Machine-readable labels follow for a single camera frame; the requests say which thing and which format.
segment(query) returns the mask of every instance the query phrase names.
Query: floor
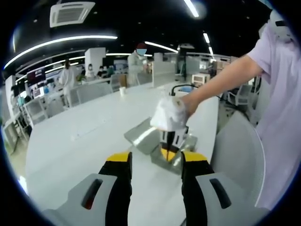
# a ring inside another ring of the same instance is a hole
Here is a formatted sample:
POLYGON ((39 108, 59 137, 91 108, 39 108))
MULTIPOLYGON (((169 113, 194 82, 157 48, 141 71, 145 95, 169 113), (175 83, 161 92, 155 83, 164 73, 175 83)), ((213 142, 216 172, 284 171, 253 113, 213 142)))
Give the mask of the floor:
POLYGON ((13 167, 17 178, 20 178, 20 176, 25 178, 25 160, 27 146, 27 141, 19 139, 15 151, 11 155, 8 155, 8 159, 13 167))

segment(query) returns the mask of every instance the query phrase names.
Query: cup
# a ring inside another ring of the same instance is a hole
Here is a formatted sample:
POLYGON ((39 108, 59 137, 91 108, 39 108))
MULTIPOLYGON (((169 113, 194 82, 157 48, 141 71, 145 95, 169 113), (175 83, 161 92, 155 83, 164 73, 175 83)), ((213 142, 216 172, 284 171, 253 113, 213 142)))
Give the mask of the cup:
POLYGON ((120 87, 120 88, 119 88, 119 91, 120 91, 120 95, 121 95, 122 97, 124 97, 124 95, 126 94, 126 88, 125 88, 125 87, 120 87))

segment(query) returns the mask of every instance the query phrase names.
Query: white cloth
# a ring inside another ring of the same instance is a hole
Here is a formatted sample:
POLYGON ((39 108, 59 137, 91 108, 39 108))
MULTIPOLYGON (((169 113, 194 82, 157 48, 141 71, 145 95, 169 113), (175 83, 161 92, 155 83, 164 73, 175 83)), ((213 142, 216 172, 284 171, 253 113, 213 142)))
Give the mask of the white cloth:
POLYGON ((164 97, 157 106, 150 125, 163 131, 173 132, 186 127, 187 114, 184 102, 178 97, 164 97))
POLYGON ((69 69, 64 68, 60 76, 60 82, 63 85, 63 94, 65 95, 69 106, 71 106, 70 90, 77 85, 76 76, 76 68, 74 67, 69 67, 69 69))
POLYGON ((138 54, 133 52, 127 58, 128 62, 128 78, 127 83, 129 86, 137 85, 137 74, 143 72, 143 62, 140 60, 138 54))

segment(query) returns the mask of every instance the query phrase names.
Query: black ceiling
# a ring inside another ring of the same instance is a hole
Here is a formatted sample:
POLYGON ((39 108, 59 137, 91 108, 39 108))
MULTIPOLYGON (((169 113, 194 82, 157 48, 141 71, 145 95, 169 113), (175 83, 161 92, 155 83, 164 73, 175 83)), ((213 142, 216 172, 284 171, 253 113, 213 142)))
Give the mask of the black ceiling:
MULTIPOLYGON (((111 53, 131 53, 142 41, 174 49, 180 43, 190 43, 195 47, 195 52, 209 53, 203 32, 208 33, 215 54, 241 56, 254 46, 258 30, 268 20, 270 13, 257 0, 193 0, 204 19, 195 19, 183 0, 94 2, 96 5, 84 24, 50 29, 50 8, 57 1, 40 0, 25 14, 16 28, 16 53, 11 48, 7 61, 30 47, 62 37, 106 34, 118 36, 117 40, 81 40, 53 44, 19 58, 8 69, 16 70, 30 61, 90 47, 106 47, 111 53)), ((165 51, 148 46, 147 53, 154 52, 165 51)))

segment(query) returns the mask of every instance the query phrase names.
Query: pillar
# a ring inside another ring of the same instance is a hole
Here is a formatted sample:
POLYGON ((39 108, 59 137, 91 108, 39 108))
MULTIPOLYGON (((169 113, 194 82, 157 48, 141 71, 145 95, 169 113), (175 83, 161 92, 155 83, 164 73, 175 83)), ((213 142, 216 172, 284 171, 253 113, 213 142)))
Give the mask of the pillar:
POLYGON ((99 67, 103 65, 103 58, 106 57, 105 48, 90 48, 85 52, 85 69, 88 70, 89 64, 92 64, 94 74, 98 73, 99 67))

